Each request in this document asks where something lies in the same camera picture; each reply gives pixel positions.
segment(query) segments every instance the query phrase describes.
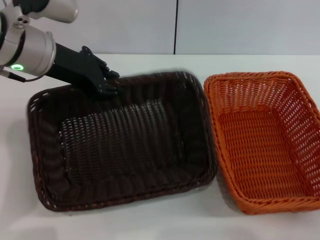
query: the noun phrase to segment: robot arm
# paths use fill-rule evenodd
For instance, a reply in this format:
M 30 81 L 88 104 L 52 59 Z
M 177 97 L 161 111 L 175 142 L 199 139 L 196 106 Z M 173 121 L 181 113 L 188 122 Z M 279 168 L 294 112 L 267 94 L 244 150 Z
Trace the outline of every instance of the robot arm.
M 108 98 L 118 90 L 111 84 L 119 74 L 94 56 L 86 46 L 75 52 L 55 42 L 51 32 L 30 26 L 30 18 L 72 23 L 78 14 L 75 0 L 13 0 L 0 11 L 0 75 L 30 82 L 46 75 L 82 89 L 88 96 Z M 12 72 L 28 73 L 27 80 Z

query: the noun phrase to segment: basket rim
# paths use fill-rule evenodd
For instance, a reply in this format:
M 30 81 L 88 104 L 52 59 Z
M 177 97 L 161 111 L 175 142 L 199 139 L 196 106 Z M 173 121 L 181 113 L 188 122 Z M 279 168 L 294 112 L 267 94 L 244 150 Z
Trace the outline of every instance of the basket rim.
M 305 106 L 307 107 L 307 110 L 312 114 L 312 117 L 314 118 L 317 126 L 320 128 L 320 112 L 317 109 L 316 103 L 312 100 L 311 96 L 309 95 L 308 91 L 306 90 L 305 86 L 301 82 L 301 80 L 294 75 L 291 72 L 286 71 L 269 71 L 269 72 L 229 72 L 229 73 L 223 73 L 223 74 L 215 74 L 212 76 L 209 76 L 205 82 L 204 82 L 204 92 L 207 96 L 209 105 L 210 105 L 210 115 L 211 115 L 211 126 L 216 126 L 216 116 L 214 114 L 213 106 L 211 102 L 213 101 L 212 96 L 209 94 L 209 87 L 210 85 L 214 84 L 217 81 L 221 81 L 221 78 L 228 78 L 224 79 L 223 81 L 240 81 L 239 77 L 242 78 L 242 80 L 253 80 L 253 79 L 269 79 L 269 78 L 277 78 L 280 75 L 287 75 L 290 77 L 290 79 L 293 81 L 295 88 L 298 90 L 299 94 L 303 96 L 302 101 L 304 101 Z M 310 203 L 317 202 L 317 208 L 320 207 L 320 196 L 299 196 L 299 197 L 276 197 L 276 198 L 249 198 L 243 194 L 243 192 L 240 190 L 237 182 L 232 177 L 232 170 L 228 168 L 227 162 L 228 156 L 225 156 L 222 154 L 221 151 L 221 141 L 220 138 L 216 135 L 215 129 L 212 129 L 214 132 L 214 141 L 216 143 L 216 152 L 217 152 L 217 159 L 218 163 L 221 166 L 224 179 L 226 180 L 227 186 L 229 191 L 231 192 L 231 195 L 233 196 L 234 200 L 236 201 L 238 207 L 242 210 L 242 207 L 239 206 L 239 204 L 246 205 L 246 210 L 265 210 L 269 209 L 272 211 L 272 209 L 278 209 L 281 205 L 282 208 L 284 208 L 284 203 L 290 203 L 293 202 L 300 202 L 299 205 L 296 206 L 296 208 L 301 207 L 307 207 L 310 205 Z

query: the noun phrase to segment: rectangular basket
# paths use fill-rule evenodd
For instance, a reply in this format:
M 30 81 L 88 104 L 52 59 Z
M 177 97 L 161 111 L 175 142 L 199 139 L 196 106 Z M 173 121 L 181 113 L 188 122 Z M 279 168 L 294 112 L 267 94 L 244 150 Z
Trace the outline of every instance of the rectangular basket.
M 288 72 L 233 72 L 204 84 L 216 154 L 247 214 L 320 209 L 320 114 Z
M 119 79 L 92 101 L 70 85 L 28 104 L 35 188 L 52 211 L 79 211 L 186 192 L 211 182 L 209 105 L 185 72 Z

